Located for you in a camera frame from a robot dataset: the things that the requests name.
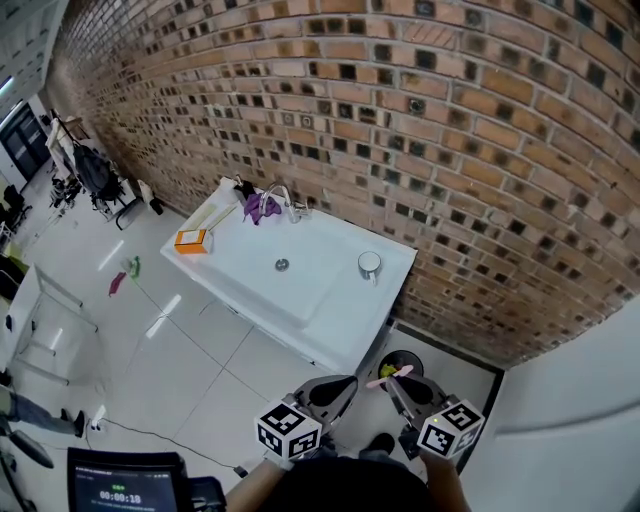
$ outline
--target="faucet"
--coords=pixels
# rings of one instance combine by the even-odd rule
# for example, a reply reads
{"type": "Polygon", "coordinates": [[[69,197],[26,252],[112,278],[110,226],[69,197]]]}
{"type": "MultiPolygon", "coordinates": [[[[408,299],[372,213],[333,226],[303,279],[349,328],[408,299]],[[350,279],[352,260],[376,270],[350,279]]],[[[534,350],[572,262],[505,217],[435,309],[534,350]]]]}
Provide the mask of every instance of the faucet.
{"type": "Polygon", "coordinates": [[[296,206],[294,201],[291,199],[291,192],[289,192],[289,188],[281,181],[274,181],[260,196],[260,205],[258,207],[260,215],[264,215],[267,212],[267,201],[271,197],[271,194],[273,194],[273,191],[278,187],[282,189],[284,205],[289,210],[289,220],[291,220],[293,224],[300,222],[300,219],[303,216],[311,214],[311,209],[308,204],[305,203],[303,206],[296,206]]]}

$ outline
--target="doorway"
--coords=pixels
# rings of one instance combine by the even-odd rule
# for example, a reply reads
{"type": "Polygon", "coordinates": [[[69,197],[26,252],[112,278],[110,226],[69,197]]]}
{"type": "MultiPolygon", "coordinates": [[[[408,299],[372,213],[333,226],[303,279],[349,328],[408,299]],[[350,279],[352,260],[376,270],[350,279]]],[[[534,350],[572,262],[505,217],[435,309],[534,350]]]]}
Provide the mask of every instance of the doorway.
{"type": "Polygon", "coordinates": [[[29,105],[22,107],[0,132],[0,142],[27,182],[50,157],[47,136],[29,105]]]}

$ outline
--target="green object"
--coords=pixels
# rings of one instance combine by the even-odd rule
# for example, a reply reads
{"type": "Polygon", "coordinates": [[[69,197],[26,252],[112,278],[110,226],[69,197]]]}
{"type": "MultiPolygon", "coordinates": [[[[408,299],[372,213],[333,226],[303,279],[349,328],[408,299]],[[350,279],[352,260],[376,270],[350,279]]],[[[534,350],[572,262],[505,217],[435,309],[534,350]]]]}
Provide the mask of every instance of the green object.
{"type": "Polygon", "coordinates": [[[395,366],[391,366],[390,364],[385,364],[380,370],[380,378],[384,379],[385,377],[391,377],[394,373],[396,373],[398,369],[395,366]]]}
{"type": "Polygon", "coordinates": [[[129,276],[131,279],[138,279],[140,275],[140,257],[135,256],[133,261],[131,262],[131,270],[129,271],[129,276]]]}

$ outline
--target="cup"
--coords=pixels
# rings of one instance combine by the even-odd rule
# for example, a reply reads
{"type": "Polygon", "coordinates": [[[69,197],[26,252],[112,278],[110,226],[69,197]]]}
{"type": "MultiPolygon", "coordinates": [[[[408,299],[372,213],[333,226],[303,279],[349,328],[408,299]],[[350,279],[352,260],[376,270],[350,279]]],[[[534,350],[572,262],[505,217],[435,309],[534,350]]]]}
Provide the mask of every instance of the cup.
{"type": "Polygon", "coordinates": [[[376,277],[380,274],[382,268],[382,259],[375,252],[363,252],[358,257],[358,270],[365,281],[371,281],[373,286],[376,283],[376,277]]]}

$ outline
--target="white counter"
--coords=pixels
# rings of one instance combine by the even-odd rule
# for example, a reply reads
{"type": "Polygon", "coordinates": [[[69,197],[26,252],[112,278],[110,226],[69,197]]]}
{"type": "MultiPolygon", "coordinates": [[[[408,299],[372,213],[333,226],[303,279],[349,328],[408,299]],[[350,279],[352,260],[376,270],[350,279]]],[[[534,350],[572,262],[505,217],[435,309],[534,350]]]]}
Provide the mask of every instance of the white counter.
{"type": "MultiPolygon", "coordinates": [[[[225,179],[221,187],[229,186],[225,179]]],[[[209,225],[229,203],[228,192],[219,188],[180,229],[192,228],[214,204],[200,224],[209,225]]],[[[417,252],[316,210],[292,224],[284,206],[281,215],[254,226],[250,217],[243,222],[238,203],[212,233],[210,254],[179,254],[175,236],[161,252],[271,337],[344,374],[356,371],[371,346],[417,252]],[[376,252],[383,262],[375,287],[358,271],[358,256],[365,251],[376,252]],[[290,263],[285,272],[274,268],[281,258],[290,263]]]]}

